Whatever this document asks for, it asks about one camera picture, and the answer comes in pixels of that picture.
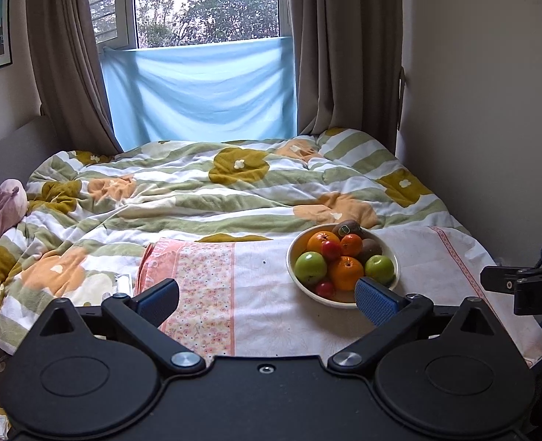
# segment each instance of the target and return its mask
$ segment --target bed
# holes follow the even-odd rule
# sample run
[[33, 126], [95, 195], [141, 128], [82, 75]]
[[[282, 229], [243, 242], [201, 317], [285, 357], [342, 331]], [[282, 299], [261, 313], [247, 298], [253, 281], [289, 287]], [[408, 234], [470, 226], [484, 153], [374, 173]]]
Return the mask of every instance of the bed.
[[401, 253], [400, 290], [447, 305], [484, 296], [529, 365], [542, 358], [536, 321], [511, 315], [509, 296], [482, 294], [478, 274], [493, 263], [489, 254], [435, 194], [359, 131], [158, 141], [111, 158], [60, 151], [34, 171], [26, 190], [28, 214], [0, 240], [0, 347], [9, 353], [54, 297], [98, 305], [115, 291], [134, 294], [158, 282], [143, 257], [160, 240], [175, 239], [167, 274], [180, 281], [182, 305], [161, 327], [167, 334], [209, 359], [325, 356], [371, 326], [356, 311], [297, 293], [284, 254], [302, 230], [355, 219]]

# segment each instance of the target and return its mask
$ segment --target white wall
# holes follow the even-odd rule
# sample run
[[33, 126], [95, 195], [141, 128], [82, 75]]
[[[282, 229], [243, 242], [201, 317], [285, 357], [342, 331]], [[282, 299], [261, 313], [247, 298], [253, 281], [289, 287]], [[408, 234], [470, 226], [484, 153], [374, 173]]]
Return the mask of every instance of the white wall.
[[0, 140], [39, 114], [28, 35], [26, 1], [10, 0], [10, 39], [13, 64], [0, 68]]
[[404, 0], [398, 157], [493, 257], [542, 245], [542, 0]]

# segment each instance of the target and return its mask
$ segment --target metal bolt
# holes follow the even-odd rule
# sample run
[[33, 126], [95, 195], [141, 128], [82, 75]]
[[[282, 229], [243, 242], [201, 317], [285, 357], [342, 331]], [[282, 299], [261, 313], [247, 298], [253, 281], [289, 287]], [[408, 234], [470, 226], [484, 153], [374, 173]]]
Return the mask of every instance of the metal bolt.
[[262, 365], [258, 367], [258, 371], [263, 374], [271, 374], [275, 371], [275, 367], [272, 365]]
[[332, 359], [339, 366], [355, 366], [363, 361], [363, 357], [355, 352], [339, 352]]
[[201, 361], [201, 357], [193, 352], [178, 352], [171, 357], [171, 363], [181, 368], [195, 366]]

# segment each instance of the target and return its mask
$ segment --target green striped duvet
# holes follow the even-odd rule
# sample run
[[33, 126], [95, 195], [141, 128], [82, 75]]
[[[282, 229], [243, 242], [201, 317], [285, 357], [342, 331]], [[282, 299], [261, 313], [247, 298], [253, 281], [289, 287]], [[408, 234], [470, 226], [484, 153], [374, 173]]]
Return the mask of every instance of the green striped duvet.
[[161, 237], [291, 239], [321, 223], [463, 228], [370, 136], [160, 141], [108, 158], [60, 152], [32, 174], [26, 217], [0, 240], [0, 346], [13, 352], [53, 297], [98, 305], [133, 286]]

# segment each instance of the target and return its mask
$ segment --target robotic arm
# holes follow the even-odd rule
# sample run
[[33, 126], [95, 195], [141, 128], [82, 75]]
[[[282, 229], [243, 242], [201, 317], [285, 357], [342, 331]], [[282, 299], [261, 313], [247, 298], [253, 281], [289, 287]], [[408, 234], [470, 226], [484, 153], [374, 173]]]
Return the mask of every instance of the robotic arm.
[[438, 307], [366, 278], [355, 298], [377, 328], [327, 366], [209, 367], [157, 329], [179, 302], [172, 279], [101, 307], [56, 299], [3, 372], [1, 405], [20, 441], [526, 439], [534, 376], [482, 300]]

